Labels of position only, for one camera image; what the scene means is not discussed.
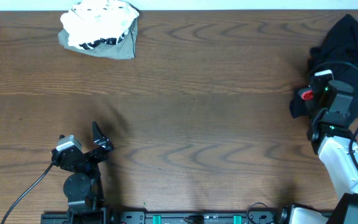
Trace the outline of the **black shorts red waistband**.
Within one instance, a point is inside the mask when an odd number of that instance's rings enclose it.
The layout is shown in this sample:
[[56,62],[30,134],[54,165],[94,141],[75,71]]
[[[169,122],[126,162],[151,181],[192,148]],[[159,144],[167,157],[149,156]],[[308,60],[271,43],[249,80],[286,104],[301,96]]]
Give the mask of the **black shorts red waistband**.
[[[345,15],[328,32],[319,47],[310,49],[308,71],[319,64],[330,61],[345,61],[358,68],[358,21],[351,15]],[[319,70],[332,70],[334,79],[346,82],[354,87],[354,99],[350,112],[351,121],[358,118],[358,72],[347,65],[325,65]]]

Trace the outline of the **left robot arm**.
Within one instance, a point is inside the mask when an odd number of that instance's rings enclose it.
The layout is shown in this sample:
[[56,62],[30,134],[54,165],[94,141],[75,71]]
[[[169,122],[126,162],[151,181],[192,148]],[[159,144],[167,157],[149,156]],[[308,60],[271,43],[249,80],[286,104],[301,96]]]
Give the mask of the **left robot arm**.
[[92,122],[93,142],[97,148],[83,152],[81,143],[73,136],[60,136],[57,146],[51,151],[52,164],[72,173],[64,185],[68,200],[68,223],[109,223],[109,209],[105,198],[99,163],[108,159],[114,150],[112,142]]

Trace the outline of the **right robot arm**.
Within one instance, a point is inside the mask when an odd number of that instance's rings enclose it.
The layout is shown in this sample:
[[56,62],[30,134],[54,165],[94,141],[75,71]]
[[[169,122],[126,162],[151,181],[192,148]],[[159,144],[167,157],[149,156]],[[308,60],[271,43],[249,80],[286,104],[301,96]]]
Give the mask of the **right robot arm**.
[[358,145],[349,129],[354,93],[330,70],[314,74],[308,88],[299,91],[310,117],[308,140],[328,171],[339,202],[327,215],[305,205],[283,207],[275,223],[358,223]]

